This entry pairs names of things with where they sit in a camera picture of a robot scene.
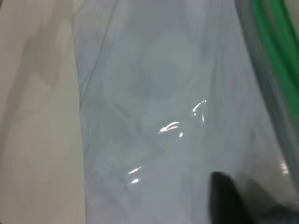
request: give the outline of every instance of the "plastic bag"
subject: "plastic bag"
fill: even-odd
[[[296,196],[234,1],[89,0],[73,32],[88,224],[208,223],[212,171]]]

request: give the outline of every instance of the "clear plastic sheet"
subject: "clear plastic sheet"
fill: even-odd
[[[209,223],[212,171],[296,197],[233,0],[87,0],[73,33],[88,224]]]

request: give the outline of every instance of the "beige surface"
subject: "beige surface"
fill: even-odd
[[[0,222],[83,224],[71,17],[83,0],[4,0],[0,10]]]

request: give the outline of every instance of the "green hose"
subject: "green hose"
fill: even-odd
[[[254,17],[285,100],[299,124],[299,43],[283,0],[269,0],[274,27],[262,0],[253,0]]]

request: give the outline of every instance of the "black object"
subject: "black object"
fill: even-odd
[[[232,179],[224,173],[211,174],[210,218],[212,224],[254,224]]]

